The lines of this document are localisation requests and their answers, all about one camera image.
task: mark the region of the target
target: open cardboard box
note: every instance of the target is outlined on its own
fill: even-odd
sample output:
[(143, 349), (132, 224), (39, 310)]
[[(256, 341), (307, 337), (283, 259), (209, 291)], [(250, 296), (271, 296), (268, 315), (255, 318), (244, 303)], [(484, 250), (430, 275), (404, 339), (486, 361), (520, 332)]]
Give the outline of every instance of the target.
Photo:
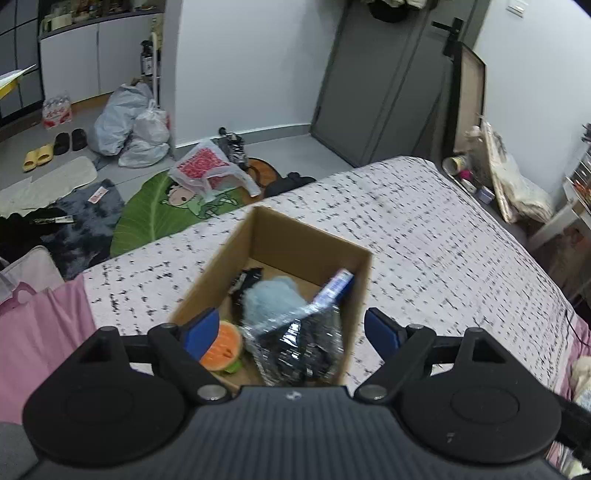
[[(170, 321), (182, 325), (206, 308), (215, 307), (219, 309), (220, 319), (238, 323), (232, 318), (228, 290), (244, 268), (252, 267), (263, 267), (264, 280), (288, 275), (308, 302), (340, 268), (355, 275), (353, 286), (340, 304), (345, 355), (335, 383), (342, 384), (362, 313), (371, 253), (282, 213), (256, 206), (220, 247)], [(250, 354), (244, 352), (241, 361), (241, 370), (218, 378), (233, 391), (241, 385), (261, 385), (262, 379)]]

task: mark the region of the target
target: cartoon face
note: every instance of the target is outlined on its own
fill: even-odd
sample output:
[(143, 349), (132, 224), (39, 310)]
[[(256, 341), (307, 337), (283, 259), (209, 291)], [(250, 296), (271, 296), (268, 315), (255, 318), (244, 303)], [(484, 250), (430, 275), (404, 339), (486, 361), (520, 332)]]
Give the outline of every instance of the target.
[(195, 194), (180, 185), (173, 185), (168, 191), (168, 204), (179, 207), (187, 203)]

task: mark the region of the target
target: slipper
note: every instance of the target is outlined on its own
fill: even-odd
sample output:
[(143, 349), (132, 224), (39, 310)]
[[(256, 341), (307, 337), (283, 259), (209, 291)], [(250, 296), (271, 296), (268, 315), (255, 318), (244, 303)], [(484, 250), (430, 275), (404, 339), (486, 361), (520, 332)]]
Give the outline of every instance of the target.
[(36, 150), (37, 152), (37, 166), (45, 165), (53, 159), (53, 144), (48, 143)]
[(37, 150), (31, 150), (25, 157), (25, 163), (22, 164), (23, 172), (28, 172), (37, 166)]
[(86, 133), (81, 128), (72, 132), (72, 150), (77, 152), (86, 146)]
[(54, 155), (63, 155), (70, 149), (70, 135), (67, 132), (57, 134), (56, 141), (53, 145)]

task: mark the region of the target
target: light switch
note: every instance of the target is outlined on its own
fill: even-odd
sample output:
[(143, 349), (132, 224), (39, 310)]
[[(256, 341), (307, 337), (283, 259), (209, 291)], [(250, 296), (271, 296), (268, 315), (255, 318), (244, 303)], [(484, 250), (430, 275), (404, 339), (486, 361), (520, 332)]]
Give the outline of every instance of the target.
[(523, 18), (526, 8), (527, 2), (524, 2), (524, 0), (509, 0), (507, 3), (507, 10), (521, 18)]

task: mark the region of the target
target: gray tile wall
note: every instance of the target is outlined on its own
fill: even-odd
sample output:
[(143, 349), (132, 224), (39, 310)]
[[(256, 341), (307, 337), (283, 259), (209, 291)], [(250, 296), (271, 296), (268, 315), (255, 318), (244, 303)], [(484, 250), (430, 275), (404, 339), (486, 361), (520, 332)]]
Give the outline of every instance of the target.
[(0, 100), (2, 118), (43, 100), (37, 41), (38, 0), (9, 0), (0, 9), (0, 75), (33, 64), (21, 77), (18, 89)]

